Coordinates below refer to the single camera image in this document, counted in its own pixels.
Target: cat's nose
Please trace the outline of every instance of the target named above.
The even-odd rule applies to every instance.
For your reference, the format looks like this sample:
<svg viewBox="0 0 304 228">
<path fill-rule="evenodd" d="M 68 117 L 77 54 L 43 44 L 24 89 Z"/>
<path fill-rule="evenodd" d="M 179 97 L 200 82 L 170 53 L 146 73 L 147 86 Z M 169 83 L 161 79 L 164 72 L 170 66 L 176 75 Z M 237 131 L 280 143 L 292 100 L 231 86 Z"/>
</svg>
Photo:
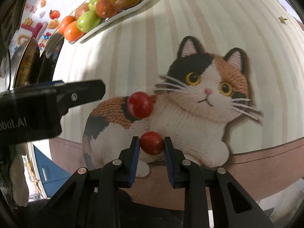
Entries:
<svg viewBox="0 0 304 228">
<path fill-rule="evenodd" d="M 204 91 L 206 95 L 210 95 L 212 93 L 212 90 L 210 88 L 205 88 Z"/>
</svg>

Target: cabinet door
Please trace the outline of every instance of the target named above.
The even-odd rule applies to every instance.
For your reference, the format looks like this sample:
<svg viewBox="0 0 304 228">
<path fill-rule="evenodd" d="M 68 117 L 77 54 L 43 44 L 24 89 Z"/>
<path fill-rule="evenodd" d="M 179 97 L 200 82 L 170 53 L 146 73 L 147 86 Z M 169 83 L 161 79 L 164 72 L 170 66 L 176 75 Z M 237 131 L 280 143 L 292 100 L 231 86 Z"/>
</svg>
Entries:
<svg viewBox="0 0 304 228">
<path fill-rule="evenodd" d="M 52 160 L 45 156 L 37 147 L 34 146 L 34 153 L 38 172 L 42 184 L 69 178 L 70 173 L 56 165 Z"/>
<path fill-rule="evenodd" d="M 43 188 L 47 194 L 47 197 L 52 197 L 68 179 L 69 178 L 67 177 L 61 180 L 43 184 Z"/>
</svg>

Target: cat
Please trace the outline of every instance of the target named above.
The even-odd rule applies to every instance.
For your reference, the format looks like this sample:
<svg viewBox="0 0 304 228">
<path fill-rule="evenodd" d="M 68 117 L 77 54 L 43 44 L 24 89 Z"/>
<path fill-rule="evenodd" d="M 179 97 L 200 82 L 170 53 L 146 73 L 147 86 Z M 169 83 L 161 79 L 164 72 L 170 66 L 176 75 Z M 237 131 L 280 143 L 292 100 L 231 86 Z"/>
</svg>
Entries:
<svg viewBox="0 0 304 228">
<path fill-rule="evenodd" d="M 167 75 L 160 75 L 164 82 L 155 85 L 148 118 L 139 120 L 129 113 L 128 97 L 106 100 L 92 111 L 82 141 L 87 167 L 102 167 L 128 148 L 133 136 L 147 131 L 170 136 L 174 147 L 199 165 L 223 165 L 230 154 L 222 141 L 226 124 L 241 114 L 257 119 L 244 111 L 255 110 L 247 105 L 246 62 L 240 48 L 221 57 L 206 53 L 197 38 L 185 37 Z M 139 159 L 137 176 L 145 176 L 147 163 L 162 160 L 163 154 L 149 156 L 141 150 Z"/>
</svg>

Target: fruit tray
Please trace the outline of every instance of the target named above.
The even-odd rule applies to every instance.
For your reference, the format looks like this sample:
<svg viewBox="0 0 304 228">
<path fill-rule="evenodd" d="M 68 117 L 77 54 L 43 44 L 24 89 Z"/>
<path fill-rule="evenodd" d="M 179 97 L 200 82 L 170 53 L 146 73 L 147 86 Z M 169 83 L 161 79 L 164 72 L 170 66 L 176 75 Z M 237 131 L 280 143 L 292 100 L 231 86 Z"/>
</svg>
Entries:
<svg viewBox="0 0 304 228">
<path fill-rule="evenodd" d="M 111 18 L 107 18 L 103 21 L 101 21 L 101 23 L 93 28 L 91 31 L 87 32 L 85 35 L 83 35 L 80 39 L 78 39 L 77 41 L 73 41 L 73 42 L 69 42 L 70 44 L 74 44 L 76 42 L 82 42 L 85 39 L 87 39 L 88 37 L 92 36 L 94 33 L 98 32 L 100 29 L 104 28 L 105 26 L 111 24 L 112 22 L 130 14 L 133 13 L 135 11 L 138 11 L 139 9 L 141 9 L 144 5 L 146 5 L 148 2 L 150 2 L 151 0 L 142 0 L 140 3 L 138 3 L 136 6 L 128 8 L 126 10 L 123 10 L 121 12 L 119 12 L 118 14 L 116 14 L 115 16 L 111 17 Z"/>
</svg>

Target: orange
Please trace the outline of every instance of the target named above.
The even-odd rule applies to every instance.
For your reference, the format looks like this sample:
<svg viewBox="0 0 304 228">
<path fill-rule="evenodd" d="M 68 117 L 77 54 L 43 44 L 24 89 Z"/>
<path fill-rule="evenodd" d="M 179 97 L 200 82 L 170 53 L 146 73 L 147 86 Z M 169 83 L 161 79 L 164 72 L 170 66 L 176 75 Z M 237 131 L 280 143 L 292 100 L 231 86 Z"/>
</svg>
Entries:
<svg viewBox="0 0 304 228">
<path fill-rule="evenodd" d="M 111 18 L 118 13 L 118 11 L 113 8 L 110 0 L 99 0 L 96 3 L 95 12 L 99 17 L 104 19 Z"/>
<path fill-rule="evenodd" d="M 63 33 L 64 37 L 70 42 L 80 39 L 85 34 L 77 28 L 76 23 L 77 21 L 73 21 L 72 23 L 67 25 Z"/>
<path fill-rule="evenodd" d="M 68 15 L 67 17 L 65 17 L 62 22 L 59 24 L 59 32 L 61 34 L 64 33 L 64 30 L 66 29 L 66 27 L 71 24 L 73 21 L 75 21 L 75 17 L 72 15 Z"/>
</svg>

